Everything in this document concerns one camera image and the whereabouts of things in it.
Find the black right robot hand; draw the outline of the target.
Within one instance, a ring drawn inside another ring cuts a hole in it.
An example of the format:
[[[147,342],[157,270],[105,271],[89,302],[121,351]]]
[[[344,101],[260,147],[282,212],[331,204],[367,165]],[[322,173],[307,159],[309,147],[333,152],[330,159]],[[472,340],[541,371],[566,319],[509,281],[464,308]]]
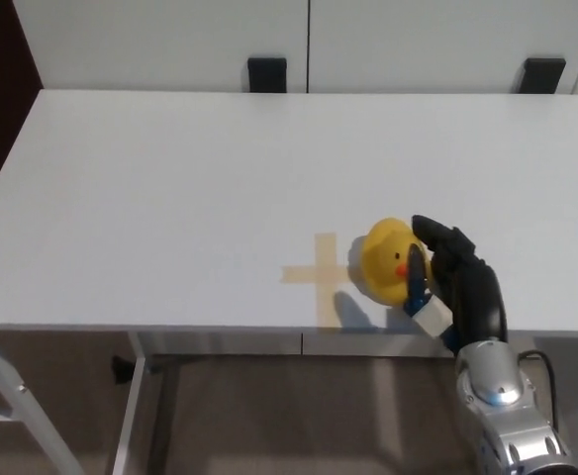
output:
[[[473,241],[461,229],[422,215],[412,217],[412,231],[433,255],[425,267],[421,247],[409,247],[404,312],[453,354],[478,341],[506,342],[500,284]]]

